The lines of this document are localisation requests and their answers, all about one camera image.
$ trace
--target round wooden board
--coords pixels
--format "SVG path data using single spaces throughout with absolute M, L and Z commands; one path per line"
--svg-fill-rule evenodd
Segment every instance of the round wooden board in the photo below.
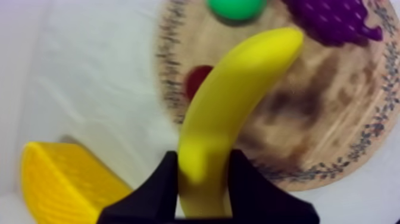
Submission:
M 396 122 L 397 17 L 389 1 L 365 4 L 367 23 L 384 28 L 384 41 L 335 48 L 306 38 L 299 59 L 238 137 L 235 147 L 282 189 L 312 189 L 352 173 Z M 205 1 L 168 1 L 157 38 L 157 77 L 172 121 L 184 119 L 189 103 L 183 82 L 193 67 L 214 66 L 246 38 L 285 26 L 296 27 L 281 0 L 271 0 L 257 21 L 236 27 L 219 22 Z

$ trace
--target white surface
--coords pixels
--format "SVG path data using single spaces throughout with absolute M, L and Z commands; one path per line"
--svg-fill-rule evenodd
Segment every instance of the white surface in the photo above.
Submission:
M 34 224 L 24 202 L 16 194 L 0 197 L 0 224 Z
M 17 128 L 48 0 L 0 0 L 0 196 L 15 185 Z
M 160 1 L 55 1 L 35 54 L 17 148 L 71 135 L 132 186 L 146 179 L 177 140 L 152 91 Z M 43 16 L 29 10 L 33 3 L 10 10 L 10 2 L 0 2 L 0 194 L 15 181 L 20 94 Z M 398 136 L 399 125 L 365 166 L 342 181 L 295 195 L 314 203 L 322 224 L 394 224 L 400 218 L 400 178 L 393 178 L 400 171 Z M 15 195 L 0 198 L 0 224 L 29 223 L 18 219 L 24 211 Z

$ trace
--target plastic banana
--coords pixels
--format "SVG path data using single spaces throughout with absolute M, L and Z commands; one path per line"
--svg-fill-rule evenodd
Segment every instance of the plastic banana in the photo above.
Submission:
M 179 195 L 187 217 L 225 217 L 229 154 L 247 116 L 301 51 L 303 34 L 282 28 L 231 50 L 196 93 L 179 142 Z

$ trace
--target green ball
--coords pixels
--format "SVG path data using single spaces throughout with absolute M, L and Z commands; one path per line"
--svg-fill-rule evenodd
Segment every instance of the green ball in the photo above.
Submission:
M 211 10 L 229 20 L 250 20 L 264 9 L 265 0 L 208 0 Z

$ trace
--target toy banana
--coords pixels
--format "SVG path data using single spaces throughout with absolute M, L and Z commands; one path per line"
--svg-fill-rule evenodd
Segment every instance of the toy banana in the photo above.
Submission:
M 303 34 L 282 28 L 255 35 L 231 50 L 196 93 L 179 142 L 179 195 L 187 217 L 228 216 L 226 167 L 247 116 L 284 75 Z

